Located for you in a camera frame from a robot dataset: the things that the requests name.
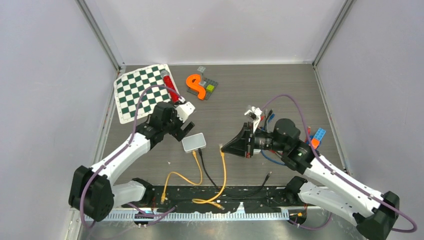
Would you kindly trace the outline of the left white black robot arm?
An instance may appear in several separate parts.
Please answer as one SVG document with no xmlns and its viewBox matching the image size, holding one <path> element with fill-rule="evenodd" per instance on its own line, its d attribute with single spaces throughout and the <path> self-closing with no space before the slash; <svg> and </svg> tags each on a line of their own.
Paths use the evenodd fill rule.
<svg viewBox="0 0 424 240">
<path fill-rule="evenodd" d="M 195 126 L 189 122 L 182 128 L 195 109 L 189 101 L 157 103 L 147 120 L 137 125 L 116 150 L 90 167 L 81 165 L 75 170 L 68 204 L 79 210 L 82 217 L 88 216 L 96 222 L 105 219 L 113 208 L 127 203 L 136 202 L 141 207 L 148 207 L 154 197 L 146 181 L 135 178 L 125 184 L 116 185 L 115 182 L 165 135 L 180 142 Z"/>
</svg>

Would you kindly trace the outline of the yellow-green lego brick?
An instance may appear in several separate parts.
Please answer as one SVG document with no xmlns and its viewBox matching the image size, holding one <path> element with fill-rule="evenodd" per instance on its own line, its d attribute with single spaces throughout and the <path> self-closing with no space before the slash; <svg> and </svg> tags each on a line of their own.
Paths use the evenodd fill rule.
<svg viewBox="0 0 424 240">
<path fill-rule="evenodd" d="M 215 90 L 215 86 L 214 86 L 214 85 L 209 84 L 209 85 L 206 87 L 206 91 L 207 91 L 208 93 L 212 93 L 214 90 Z"/>
</svg>

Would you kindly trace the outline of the blue orange lego bricks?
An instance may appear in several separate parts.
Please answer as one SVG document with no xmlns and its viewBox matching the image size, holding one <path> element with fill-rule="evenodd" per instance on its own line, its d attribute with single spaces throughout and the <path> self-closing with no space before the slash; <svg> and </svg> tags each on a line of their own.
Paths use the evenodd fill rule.
<svg viewBox="0 0 424 240">
<path fill-rule="evenodd" d="M 326 130 L 324 130 L 323 128 L 319 128 L 316 132 L 315 132 L 315 134 L 312 134 L 311 133 L 311 127 L 310 126 L 308 126 L 307 127 L 307 134 L 308 134 L 308 137 L 306 137 L 305 138 L 305 143 L 306 144 L 308 144 L 308 145 L 310 145 L 311 144 L 311 146 L 314 148 L 314 149 L 317 149 L 320 145 L 321 145 L 321 143 L 322 143 L 322 140 L 323 140 L 323 138 L 324 138 L 324 136 L 325 136 L 325 134 L 326 134 Z"/>
</svg>

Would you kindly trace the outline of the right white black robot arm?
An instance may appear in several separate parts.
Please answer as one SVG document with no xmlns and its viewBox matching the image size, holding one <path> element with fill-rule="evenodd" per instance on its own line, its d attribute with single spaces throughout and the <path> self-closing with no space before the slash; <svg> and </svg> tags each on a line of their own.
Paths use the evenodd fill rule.
<svg viewBox="0 0 424 240">
<path fill-rule="evenodd" d="M 249 158 L 254 150 L 281 151 L 281 161 L 298 172 L 286 185 L 285 198 L 291 205 L 301 202 L 319 206 L 350 222 L 368 240 L 385 240 L 399 215 L 400 198 L 393 192 L 381 193 L 332 165 L 313 147 L 300 140 L 295 123 L 281 118 L 272 132 L 254 130 L 252 122 L 222 147 L 222 152 Z M 325 185 L 320 189 L 304 177 Z"/>
</svg>

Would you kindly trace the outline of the red toy microphone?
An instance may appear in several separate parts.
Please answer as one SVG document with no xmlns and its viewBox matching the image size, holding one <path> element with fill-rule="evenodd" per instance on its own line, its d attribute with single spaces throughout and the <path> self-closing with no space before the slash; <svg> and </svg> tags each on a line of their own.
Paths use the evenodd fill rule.
<svg viewBox="0 0 424 240">
<path fill-rule="evenodd" d="M 166 69 L 164 69 L 164 70 L 162 70 L 162 71 L 160 72 L 160 76 L 161 76 L 161 78 L 162 78 L 162 80 L 163 80 L 164 84 L 165 84 L 168 88 L 170 88 L 170 90 L 169 90 L 169 94 L 170 94 L 170 96 L 171 96 L 171 101 L 172 101 L 173 103 L 180 102 L 180 95 L 178 94 L 178 91 L 177 91 L 177 89 L 176 89 L 176 87 L 175 87 L 175 85 L 174 85 L 174 82 L 173 82 L 173 81 L 172 81 L 172 79 L 171 79 L 170 73 L 169 73 Z"/>
</svg>

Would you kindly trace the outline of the grey lego tower piece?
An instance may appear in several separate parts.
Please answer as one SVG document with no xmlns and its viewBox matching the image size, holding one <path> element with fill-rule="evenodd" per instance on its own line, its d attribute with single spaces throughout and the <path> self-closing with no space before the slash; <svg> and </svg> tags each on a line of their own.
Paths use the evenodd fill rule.
<svg viewBox="0 0 424 240">
<path fill-rule="evenodd" d="M 197 71 L 200 72 L 200 82 L 199 85 L 204 87 L 206 84 L 205 78 L 204 78 L 204 72 L 205 72 L 206 68 L 204 66 L 199 66 Z"/>
</svg>

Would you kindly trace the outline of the orange S-shaped toy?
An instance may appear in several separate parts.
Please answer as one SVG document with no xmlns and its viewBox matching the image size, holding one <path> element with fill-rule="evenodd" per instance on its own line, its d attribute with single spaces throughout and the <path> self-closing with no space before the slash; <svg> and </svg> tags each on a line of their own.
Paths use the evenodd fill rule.
<svg viewBox="0 0 424 240">
<path fill-rule="evenodd" d="M 193 91 L 197 92 L 197 98 L 204 100 L 206 97 L 206 90 L 200 85 L 202 77 L 200 74 L 191 74 L 186 78 L 186 85 Z"/>
</svg>

